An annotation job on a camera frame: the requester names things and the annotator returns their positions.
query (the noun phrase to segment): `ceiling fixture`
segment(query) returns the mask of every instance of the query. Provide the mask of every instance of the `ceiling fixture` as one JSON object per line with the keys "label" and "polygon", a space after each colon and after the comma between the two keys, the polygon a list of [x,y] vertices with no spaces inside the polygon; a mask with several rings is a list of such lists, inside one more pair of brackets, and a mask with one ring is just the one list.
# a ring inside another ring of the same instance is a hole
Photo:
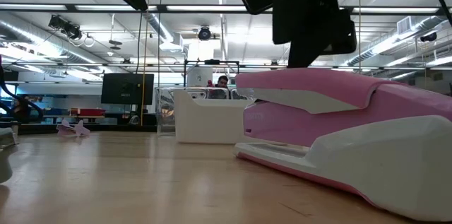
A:
{"label": "ceiling fixture", "polygon": [[33,72],[44,73],[44,71],[42,69],[37,68],[35,66],[31,66],[31,65],[25,65],[25,66],[15,65],[15,66],[18,67],[18,68],[27,69],[27,70],[33,71]]}
{"label": "ceiling fixture", "polygon": [[246,11],[245,6],[167,6],[168,11]]}
{"label": "ceiling fixture", "polygon": [[39,4],[0,4],[2,9],[31,9],[31,10],[55,10],[55,11],[65,11],[67,10],[65,5],[39,5]]}
{"label": "ceiling fixture", "polygon": [[111,29],[111,33],[110,33],[110,40],[108,41],[108,43],[113,45],[113,47],[110,47],[110,49],[121,50],[121,47],[118,47],[118,46],[122,45],[122,42],[113,40],[113,28],[114,28],[114,14],[112,16],[112,29]]}
{"label": "ceiling fixture", "polygon": [[76,5],[79,11],[134,11],[131,6],[128,5]]}
{"label": "ceiling fixture", "polygon": [[122,42],[110,40],[108,43],[112,44],[113,47],[110,47],[110,49],[113,50],[121,50],[121,47],[118,47],[119,45],[122,45]]}

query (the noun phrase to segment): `overhead camera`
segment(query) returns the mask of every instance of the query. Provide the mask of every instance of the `overhead camera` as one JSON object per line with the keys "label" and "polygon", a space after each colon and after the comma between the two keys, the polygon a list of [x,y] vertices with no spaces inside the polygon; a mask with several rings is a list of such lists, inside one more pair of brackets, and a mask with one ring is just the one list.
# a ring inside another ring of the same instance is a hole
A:
{"label": "overhead camera", "polygon": [[68,38],[70,38],[71,40],[80,40],[83,36],[79,25],[74,25],[58,15],[52,15],[52,17],[50,18],[49,27],[54,30],[61,30],[61,33],[68,36]]}
{"label": "overhead camera", "polygon": [[289,67],[307,67],[319,55],[356,50],[355,24],[338,0],[242,0],[250,14],[273,8],[273,42],[291,42]]}
{"label": "overhead camera", "polygon": [[202,26],[198,33],[199,40],[209,40],[212,37],[212,32],[209,30],[208,26]]}
{"label": "overhead camera", "polygon": [[438,38],[438,35],[436,33],[428,34],[426,36],[420,37],[420,40],[422,42],[432,42],[435,41]]}

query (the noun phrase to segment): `computer monitor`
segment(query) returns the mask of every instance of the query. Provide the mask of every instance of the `computer monitor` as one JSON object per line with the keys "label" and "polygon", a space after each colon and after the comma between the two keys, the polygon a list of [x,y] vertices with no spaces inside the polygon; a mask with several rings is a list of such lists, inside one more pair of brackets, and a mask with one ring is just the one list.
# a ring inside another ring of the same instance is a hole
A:
{"label": "computer monitor", "polygon": [[[144,105],[153,103],[154,75],[145,75]],[[107,73],[102,84],[102,104],[140,105],[143,95],[143,75]]]}

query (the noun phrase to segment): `metal ceiling beam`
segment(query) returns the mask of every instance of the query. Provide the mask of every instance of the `metal ceiling beam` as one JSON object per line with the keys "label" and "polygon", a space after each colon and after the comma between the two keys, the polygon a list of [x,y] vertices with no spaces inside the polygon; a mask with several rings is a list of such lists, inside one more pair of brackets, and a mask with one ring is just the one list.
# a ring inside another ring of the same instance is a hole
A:
{"label": "metal ceiling beam", "polygon": [[[77,9],[77,6],[89,6],[92,9]],[[158,4],[150,5],[155,7],[153,13],[196,13],[196,14],[249,14],[243,5],[231,4]],[[169,10],[167,7],[189,7]],[[354,16],[359,15],[356,6],[343,6]],[[129,9],[123,4],[34,4],[34,3],[0,3],[0,11],[8,12],[48,12],[48,13],[131,13],[140,14],[141,11]],[[263,14],[272,14],[272,11],[264,11]],[[444,16],[441,7],[438,6],[362,6],[362,16]]]}

